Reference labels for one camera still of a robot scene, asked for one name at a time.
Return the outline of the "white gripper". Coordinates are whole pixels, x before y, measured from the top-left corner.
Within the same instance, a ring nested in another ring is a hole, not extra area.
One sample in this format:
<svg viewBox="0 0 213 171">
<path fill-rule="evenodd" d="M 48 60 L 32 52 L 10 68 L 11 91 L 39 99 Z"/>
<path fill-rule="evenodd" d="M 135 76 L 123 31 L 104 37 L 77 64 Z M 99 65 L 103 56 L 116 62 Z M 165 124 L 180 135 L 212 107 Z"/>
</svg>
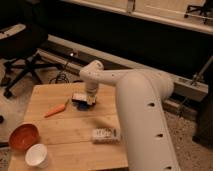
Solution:
<svg viewBox="0 0 213 171">
<path fill-rule="evenodd" d="M 98 92 L 99 84 L 94 82 L 87 82 L 85 84 L 85 90 L 86 90 L 86 100 L 88 101 L 91 98 L 91 104 L 96 104 L 96 94 Z"/>
</svg>

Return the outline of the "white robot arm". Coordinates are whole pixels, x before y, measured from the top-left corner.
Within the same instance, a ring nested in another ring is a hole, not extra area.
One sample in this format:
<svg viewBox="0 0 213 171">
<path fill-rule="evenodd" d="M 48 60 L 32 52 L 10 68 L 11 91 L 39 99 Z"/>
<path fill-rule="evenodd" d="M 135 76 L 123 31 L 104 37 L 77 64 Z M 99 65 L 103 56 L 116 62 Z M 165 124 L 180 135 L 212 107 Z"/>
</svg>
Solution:
<svg viewBox="0 0 213 171">
<path fill-rule="evenodd" d="M 168 73 L 152 69 L 106 70 L 94 60 L 80 70 L 80 78 L 90 98 L 101 84 L 115 88 L 129 171 L 181 171 L 162 107 L 174 89 Z"/>
</svg>

